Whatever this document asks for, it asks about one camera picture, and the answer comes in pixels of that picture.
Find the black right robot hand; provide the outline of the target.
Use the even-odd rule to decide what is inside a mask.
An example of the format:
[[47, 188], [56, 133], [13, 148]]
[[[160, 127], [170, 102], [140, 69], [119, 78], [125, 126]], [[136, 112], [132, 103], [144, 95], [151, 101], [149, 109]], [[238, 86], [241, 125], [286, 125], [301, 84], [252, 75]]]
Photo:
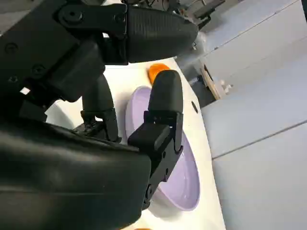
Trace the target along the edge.
[[0, 227], [119, 230], [137, 221], [182, 151], [183, 91], [160, 72], [121, 144], [107, 65], [173, 57], [198, 27], [127, 4], [45, 0], [0, 38]]

